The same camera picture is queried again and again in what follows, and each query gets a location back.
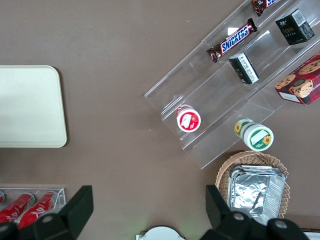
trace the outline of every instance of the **clear acrylic display stand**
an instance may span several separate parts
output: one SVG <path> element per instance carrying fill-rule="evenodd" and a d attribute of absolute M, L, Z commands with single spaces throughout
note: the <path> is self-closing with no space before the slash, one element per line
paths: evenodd
<path fill-rule="evenodd" d="M 35 197 L 35 203 L 37 203 L 40 198 L 45 195 L 49 191 L 54 191 L 57 193 L 57 199 L 54 203 L 53 209 L 46 212 L 48 213 L 58 213 L 65 205 L 66 205 L 66 196 L 64 188 L 0 188 L 0 191 L 4 193 L 5 200 L 0 203 L 0 211 L 4 209 L 6 206 L 11 204 L 14 200 L 16 200 L 19 196 L 24 193 L 31 193 Z M 14 222 L 19 223 L 23 214 L 16 219 Z"/>
<path fill-rule="evenodd" d="M 308 42 L 288 45 L 275 20 L 295 9 L 303 13 L 315 36 Z M 240 140 L 234 133 L 238 120 L 251 118 L 261 123 L 287 102 L 279 97 L 274 85 L 318 50 L 319 12 L 319 0 L 281 0 L 258 17 L 251 0 L 246 0 L 145 94 L 201 169 Z M 258 31 L 214 63 L 206 51 L 249 18 L 253 18 Z M 229 57 L 237 53 L 247 55 L 259 81 L 252 85 L 240 81 L 229 63 Z M 177 125 L 176 111 L 182 104 L 191 105 L 201 116 L 195 132 L 183 132 Z"/>

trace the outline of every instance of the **beige tray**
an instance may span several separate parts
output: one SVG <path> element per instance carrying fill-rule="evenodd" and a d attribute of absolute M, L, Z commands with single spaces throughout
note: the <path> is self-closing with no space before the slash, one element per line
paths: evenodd
<path fill-rule="evenodd" d="M 58 72 L 0 66 L 0 147 L 60 148 L 67 133 Z"/>

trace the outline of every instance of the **woven basket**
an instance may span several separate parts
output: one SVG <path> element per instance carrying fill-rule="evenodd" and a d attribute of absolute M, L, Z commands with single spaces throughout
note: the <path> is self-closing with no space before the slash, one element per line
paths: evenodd
<path fill-rule="evenodd" d="M 274 156 L 263 154 L 257 151 L 244 151 L 235 154 L 224 162 L 218 172 L 218 175 L 216 176 L 215 185 L 219 189 L 225 201 L 227 201 L 228 198 L 230 170 L 238 165 L 275 166 L 279 167 L 285 175 L 289 175 L 287 168 L 280 162 L 279 159 L 275 158 Z M 289 199 L 290 187 L 287 183 L 285 183 L 278 218 L 284 218 L 284 215 L 287 211 Z"/>

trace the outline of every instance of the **product label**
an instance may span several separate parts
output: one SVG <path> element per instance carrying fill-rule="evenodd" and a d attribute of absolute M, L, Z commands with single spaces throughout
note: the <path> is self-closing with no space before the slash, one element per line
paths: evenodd
<path fill-rule="evenodd" d="M 250 138 L 251 145 L 254 149 L 265 149 L 271 143 L 271 135 L 266 130 L 255 131 Z"/>
<path fill-rule="evenodd" d="M 290 101 L 293 101 L 296 103 L 300 103 L 300 100 L 295 95 L 288 94 L 285 92 L 279 92 L 279 94 L 283 99 L 290 100 Z"/>
<path fill-rule="evenodd" d="M 256 81 L 258 81 L 259 77 L 256 75 L 254 68 L 252 67 L 252 65 L 250 64 L 248 59 L 245 56 L 242 56 L 239 58 L 239 60 L 243 66 L 243 69 L 245 70 L 246 74 L 248 75 L 250 81 L 252 83 L 255 83 Z"/>
<path fill-rule="evenodd" d="M 298 81 L 296 81 L 293 86 L 300 86 L 301 84 L 304 84 L 306 82 L 306 79 L 299 79 Z"/>
<path fill-rule="evenodd" d="M 179 119 L 180 126 L 187 131 L 195 129 L 199 123 L 199 117 L 193 112 L 184 113 Z"/>
<path fill-rule="evenodd" d="M 299 9 L 296 10 L 294 13 L 292 13 L 292 17 L 296 22 L 296 24 L 298 25 L 298 27 L 300 27 L 302 24 L 304 24 L 307 21 Z"/>
<path fill-rule="evenodd" d="M 272 4 L 275 4 L 278 1 L 279 0 L 267 0 L 265 3 L 265 7 L 267 8 L 267 7 L 271 6 Z"/>
<path fill-rule="evenodd" d="M 240 121 L 238 121 L 235 125 L 234 125 L 234 132 L 235 134 L 238 136 L 238 137 L 241 137 L 240 136 L 240 132 L 241 132 L 241 129 L 249 124 L 249 123 L 252 123 L 253 121 L 250 119 L 250 118 L 245 118 L 245 119 L 241 119 Z"/>
<path fill-rule="evenodd" d="M 317 85 L 315 85 L 311 91 L 315 90 L 316 88 L 318 88 L 320 86 L 320 83 L 318 83 Z"/>
<path fill-rule="evenodd" d="M 31 211 L 30 214 L 36 215 L 36 218 L 38 219 L 45 212 L 46 212 L 46 210 L 42 206 L 39 205 L 39 207 L 37 207 L 34 211 Z"/>
<path fill-rule="evenodd" d="M 14 222 L 19 217 L 17 212 L 13 212 L 11 215 L 6 216 L 8 222 Z"/>
<path fill-rule="evenodd" d="M 236 31 L 233 35 L 227 38 L 221 43 L 221 53 L 225 54 L 227 51 L 232 49 L 235 45 L 240 43 L 246 37 L 249 36 L 249 25 L 246 24 L 243 28 Z"/>

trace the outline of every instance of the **yogurt cup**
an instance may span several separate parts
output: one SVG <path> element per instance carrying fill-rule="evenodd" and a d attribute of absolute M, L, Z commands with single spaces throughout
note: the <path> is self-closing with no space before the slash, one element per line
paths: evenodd
<path fill-rule="evenodd" d="M 274 142 L 274 134 L 270 128 L 257 124 L 249 118 L 238 121 L 234 130 L 245 145 L 257 152 L 267 150 Z"/>
<path fill-rule="evenodd" d="M 199 113 L 190 105 L 184 104 L 176 111 L 176 122 L 178 127 L 186 133 L 196 131 L 201 124 Z"/>

